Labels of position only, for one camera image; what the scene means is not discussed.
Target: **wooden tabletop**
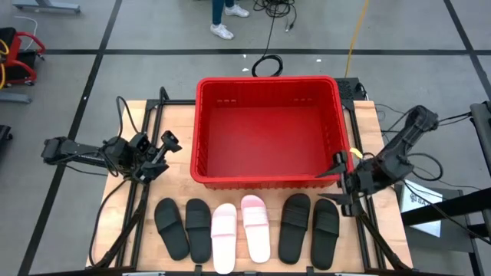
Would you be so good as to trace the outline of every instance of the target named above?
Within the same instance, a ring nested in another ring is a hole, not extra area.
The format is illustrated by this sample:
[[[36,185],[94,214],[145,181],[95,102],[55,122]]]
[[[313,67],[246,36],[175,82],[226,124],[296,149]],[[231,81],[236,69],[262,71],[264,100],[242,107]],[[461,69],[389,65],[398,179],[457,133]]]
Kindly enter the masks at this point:
[[[128,105],[134,118],[137,128],[141,128],[143,121],[145,101],[129,101]],[[380,126],[377,120],[377,113],[374,103],[370,101],[355,101],[355,114],[360,130],[363,150],[370,153],[378,153],[384,146],[381,137]],[[283,264],[278,259],[278,237],[282,206],[285,200],[298,192],[305,193],[311,197],[311,204],[314,205],[320,198],[320,192],[341,192],[336,185],[326,189],[260,189],[260,190],[208,190],[202,184],[194,182],[189,174],[191,149],[193,143],[193,124],[194,106],[165,106],[163,118],[160,125],[160,135],[164,130],[171,130],[180,141],[183,148],[178,153],[167,153],[166,160],[170,168],[158,179],[150,184],[150,196],[148,200],[145,224],[143,227],[140,257],[138,260],[138,271],[193,271],[194,263],[190,256],[182,261],[173,261],[162,238],[157,232],[157,227],[153,220],[153,211],[157,203],[166,197],[176,201],[181,218],[185,219],[186,203],[189,199],[199,198],[204,200],[211,211],[223,203],[232,203],[238,207],[238,233],[237,233],[237,254],[236,266],[234,271],[261,271],[261,272],[305,272],[307,266],[311,266],[310,247],[311,247],[311,221],[309,230],[305,234],[302,254],[297,264]],[[345,121],[348,127],[348,137],[350,144],[354,146],[351,131],[349,113],[345,112]],[[155,112],[150,118],[150,128],[153,126]],[[123,115],[124,131],[123,138],[129,140],[133,135],[133,128],[128,117]],[[106,195],[121,182],[120,178],[108,176],[104,198]],[[116,192],[106,203],[101,214],[97,236],[94,242],[93,256],[97,262],[113,244],[116,237],[120,234],[124,212],[128,199],[130,183],[125,184]],[[271,258],[264,264],[256,264],[251,261],[247,249],[247,241],[242,227],[242,216],[240,212],[240,200],[244,195],[253,194],[264,200],[268,208],[270,220],[271,237]],[[374,207],[378,221],[380,233],[385,238],[389,246],[399,256],[406,265],[412,266],[409,248],[407,247],[406,235],[400,218],[400,211],[397,204],[395,192],[392,189],[385,189],[374,195]],[[371,256],[371,266],[377,267],[374,253],[373,240],[367,232],[367,243]],[[130,253],[133,247],[133,234],[128,238],[127,250],[124,265],[130,263]],[[203,271],[214,271],[213,261],[210,259],[203,264]],[[354,218],[346,218],[340,215],[339,238],[334,253],[334,261],[329,271],[348,271],[362,272],[363,263],[361,261],[360,245],[356,221]]]

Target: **metal stand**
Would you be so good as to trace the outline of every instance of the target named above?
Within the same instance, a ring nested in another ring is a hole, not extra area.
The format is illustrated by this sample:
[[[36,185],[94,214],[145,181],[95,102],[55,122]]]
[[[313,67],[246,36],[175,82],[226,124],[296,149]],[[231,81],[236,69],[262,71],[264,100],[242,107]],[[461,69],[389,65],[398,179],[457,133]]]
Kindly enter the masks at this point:
[[[0,102],[11,102],[11,103],[21,103],[29,104],[32,102],[31,98],[24,94],[1,92],[0,91]]]
[[[12,4],[18,8],[53,8],[80,13],[80,5],[52,2],[51,0],[12,0]]]

